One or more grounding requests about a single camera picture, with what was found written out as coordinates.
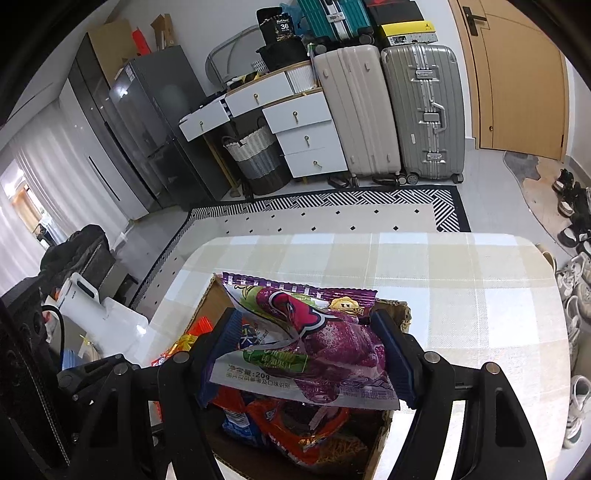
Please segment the red Oreo snack bag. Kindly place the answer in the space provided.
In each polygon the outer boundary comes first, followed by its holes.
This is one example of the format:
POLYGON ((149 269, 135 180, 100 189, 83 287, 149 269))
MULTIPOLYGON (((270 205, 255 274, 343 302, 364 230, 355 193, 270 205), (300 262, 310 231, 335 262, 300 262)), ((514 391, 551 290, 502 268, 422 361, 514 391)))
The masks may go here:
POLYGON ((272 444, 298 465, 341 465, 365 454, 358 437, 342 432, 351 419, 348 408, 317 406, 265 396, 252 396, 221 386, 212 404, 221 411, 244 412, 259 428, 256 446, 272 444))

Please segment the red cone snack bag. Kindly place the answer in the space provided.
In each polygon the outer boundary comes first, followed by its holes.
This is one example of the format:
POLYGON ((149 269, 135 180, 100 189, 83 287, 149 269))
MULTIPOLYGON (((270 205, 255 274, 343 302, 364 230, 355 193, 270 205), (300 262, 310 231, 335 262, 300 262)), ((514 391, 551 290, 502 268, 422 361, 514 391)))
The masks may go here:
POLYGON ((163 364, 168 358, 178 352, 188 352, 197 341, 197 339, 204 334, 211 333, 213 326, 211 321, 202 316, 197 320, 194 320, 190 327, 181 335, 172 346, 162 353, 151 365, 159 366, 163 364))

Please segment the dark grey refrigerator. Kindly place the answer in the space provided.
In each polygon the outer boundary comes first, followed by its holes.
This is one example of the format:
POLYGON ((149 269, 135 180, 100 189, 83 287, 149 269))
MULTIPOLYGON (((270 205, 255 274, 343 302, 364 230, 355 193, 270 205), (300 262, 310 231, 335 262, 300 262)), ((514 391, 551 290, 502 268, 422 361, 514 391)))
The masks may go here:
POLYGON ((110 98, 140 158, 183 209, 209 206, 230 188, 204 138, 188 141, 179 122, 197 111, 205 94, 183 49, 173 46, 129 60, 110 98))

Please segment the wooden door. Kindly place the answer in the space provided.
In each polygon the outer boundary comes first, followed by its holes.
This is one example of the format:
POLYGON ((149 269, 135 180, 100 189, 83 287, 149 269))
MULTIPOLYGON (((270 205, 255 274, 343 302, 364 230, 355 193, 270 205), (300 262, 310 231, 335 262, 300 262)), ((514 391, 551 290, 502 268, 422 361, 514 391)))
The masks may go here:
POLYGON ((464 52, 477 146, 561 162, 569 126, 563 54, 508 1, 449 5, 464 52))

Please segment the stack of shoe boxes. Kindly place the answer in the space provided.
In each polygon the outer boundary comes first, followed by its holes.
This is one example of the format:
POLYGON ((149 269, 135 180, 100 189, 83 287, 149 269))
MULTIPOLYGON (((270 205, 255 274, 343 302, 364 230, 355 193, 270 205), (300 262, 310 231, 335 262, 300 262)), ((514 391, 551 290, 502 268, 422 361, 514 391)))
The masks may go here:
POLYGON ((365 4, 380 48, 438 41, 435 26, 424 18, 415 1, 375 0, 365 4))

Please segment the black bag on desk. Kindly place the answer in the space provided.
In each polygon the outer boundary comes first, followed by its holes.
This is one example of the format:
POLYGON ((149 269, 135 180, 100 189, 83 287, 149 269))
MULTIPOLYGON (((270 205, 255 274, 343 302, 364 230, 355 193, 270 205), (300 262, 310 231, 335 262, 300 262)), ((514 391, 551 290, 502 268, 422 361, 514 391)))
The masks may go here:
POLYGON ((270 72, 308 60, 303 41, 297 36, 294 21, 281 7, 256 11, 264 45, 256 50, 270 72))

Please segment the black white patterned rug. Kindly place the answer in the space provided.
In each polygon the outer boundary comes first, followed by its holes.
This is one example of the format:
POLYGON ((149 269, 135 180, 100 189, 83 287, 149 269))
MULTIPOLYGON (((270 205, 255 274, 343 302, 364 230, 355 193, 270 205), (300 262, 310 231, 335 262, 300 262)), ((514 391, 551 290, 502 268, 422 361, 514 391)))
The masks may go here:
POLYGON ((453 185, 308 191, 198 207, 186 215, 157 257, 130 307, 152 316, 184 261, 216 237, 470 230, 460 192, 453 185))

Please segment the blue Oreo packet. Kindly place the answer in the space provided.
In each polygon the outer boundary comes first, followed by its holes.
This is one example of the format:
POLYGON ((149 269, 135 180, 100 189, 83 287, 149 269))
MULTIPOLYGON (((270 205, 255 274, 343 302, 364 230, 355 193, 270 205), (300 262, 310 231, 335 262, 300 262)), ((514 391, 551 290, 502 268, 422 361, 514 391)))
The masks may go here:
POLYGON ((252 443, 259 440, 259 428, 244 412, 224 411, 225 419, 222 423, 223 430, 235 437, 245 439, 252 443))

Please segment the teal suitcase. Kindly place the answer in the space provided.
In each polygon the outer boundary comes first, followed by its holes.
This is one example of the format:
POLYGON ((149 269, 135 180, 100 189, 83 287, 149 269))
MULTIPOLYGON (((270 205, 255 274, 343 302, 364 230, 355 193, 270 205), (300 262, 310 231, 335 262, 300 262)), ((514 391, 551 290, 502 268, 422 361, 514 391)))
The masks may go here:
POLYGON ((329 42, 374 43, 366 4, 360 0, 297 0, 315 38, 329 42))

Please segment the beige suitcase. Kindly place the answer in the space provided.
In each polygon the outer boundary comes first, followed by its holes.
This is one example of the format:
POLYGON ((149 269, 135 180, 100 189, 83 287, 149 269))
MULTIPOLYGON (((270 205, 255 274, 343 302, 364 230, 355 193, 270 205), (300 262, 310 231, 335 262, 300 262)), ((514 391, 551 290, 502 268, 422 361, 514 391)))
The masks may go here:
POLYGON ((399 175, 402 159, 379 49, 374 45, 339 48, 315 56, 312 63, 349 173, 399 175))

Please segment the beige slipper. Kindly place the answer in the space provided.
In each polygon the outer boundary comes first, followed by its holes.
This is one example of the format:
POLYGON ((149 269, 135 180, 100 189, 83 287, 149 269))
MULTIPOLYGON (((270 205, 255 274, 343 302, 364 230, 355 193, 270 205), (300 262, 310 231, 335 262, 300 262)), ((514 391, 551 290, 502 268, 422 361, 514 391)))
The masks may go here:
POLYGON ((543 246, 542 244, 536 244, 536 248, 540 251, 540 253, 544 257, 544 259, 551 266, 553 273, 556 273, 557 269, 558 269, 557 260, 556 260, 555 256, 552 254, 552 252, 549 249, 547 249, 545 246, 543 246))

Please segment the grey white sneaker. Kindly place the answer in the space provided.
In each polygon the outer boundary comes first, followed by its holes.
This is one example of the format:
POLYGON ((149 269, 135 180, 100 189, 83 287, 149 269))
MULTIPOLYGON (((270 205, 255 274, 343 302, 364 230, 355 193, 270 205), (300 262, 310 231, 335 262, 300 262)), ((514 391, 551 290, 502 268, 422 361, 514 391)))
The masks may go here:
POLYGON ((582 435, 583 423, 590 408, 590 380, 583 375, 575 375, 571 379, 569 411, 563 447, 573 448, 582 435))

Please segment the brown SF cardboard box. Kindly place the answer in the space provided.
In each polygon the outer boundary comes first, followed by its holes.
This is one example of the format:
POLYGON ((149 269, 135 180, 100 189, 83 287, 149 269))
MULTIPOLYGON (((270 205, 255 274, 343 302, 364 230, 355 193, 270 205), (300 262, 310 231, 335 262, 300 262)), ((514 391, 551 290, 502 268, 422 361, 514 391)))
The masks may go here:
POLYGON ((370 322, 407 330, 405 302, 373 290, 207 277, 188 326, 221 328, 201 377, 204 435, 226 475, 373 479, 402 390, 370 322))

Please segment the white appliance jug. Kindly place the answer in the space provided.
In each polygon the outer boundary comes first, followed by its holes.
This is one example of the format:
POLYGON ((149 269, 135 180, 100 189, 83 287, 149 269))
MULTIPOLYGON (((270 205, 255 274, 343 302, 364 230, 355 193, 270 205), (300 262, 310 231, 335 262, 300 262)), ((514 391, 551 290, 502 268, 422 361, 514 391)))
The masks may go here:
POLYGON ((57 307, 85 331, 102 356, 122 354, 135 362, 135 353, 147 333, 148 320, 110 297, 99 300, 98 290, 79 273, 67 278, 57 307))

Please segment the silver suitcase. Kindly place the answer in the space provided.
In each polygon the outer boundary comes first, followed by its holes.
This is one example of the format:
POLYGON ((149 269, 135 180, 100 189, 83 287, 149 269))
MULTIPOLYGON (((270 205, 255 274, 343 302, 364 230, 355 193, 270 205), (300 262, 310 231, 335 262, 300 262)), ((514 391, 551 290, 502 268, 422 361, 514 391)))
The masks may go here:
POLYGON ((463 182, 465 112, 453 50, 400 45, 384 49, 381 60, 408 180, 463 182))

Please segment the white drawer desk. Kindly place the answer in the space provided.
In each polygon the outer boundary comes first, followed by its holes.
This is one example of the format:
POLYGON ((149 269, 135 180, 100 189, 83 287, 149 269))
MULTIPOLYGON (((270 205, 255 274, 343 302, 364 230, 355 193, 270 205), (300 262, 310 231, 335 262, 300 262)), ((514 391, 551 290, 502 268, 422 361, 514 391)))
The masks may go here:
POLYGON ((294 178, 348 169, 332 114, 311 62, 267 73, 224 93, 179 121, 186 140, 253 111, 262 111, 294 178))

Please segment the checkered tablecloth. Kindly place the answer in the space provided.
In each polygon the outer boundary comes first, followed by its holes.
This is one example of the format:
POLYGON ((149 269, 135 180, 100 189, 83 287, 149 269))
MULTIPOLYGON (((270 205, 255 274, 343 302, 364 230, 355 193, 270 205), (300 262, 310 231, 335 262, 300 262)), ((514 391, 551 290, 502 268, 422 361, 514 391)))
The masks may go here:
POLYGON ((406 302, 410 331, 424 349, 457 365, 502 368, 545 469, 554 471, 569 406, 569 344, 553 270, 531 241, 486 233, 219 237, 174 268, 149 323, 143 363, 183 333, 221 272, 372 289, 406 302))

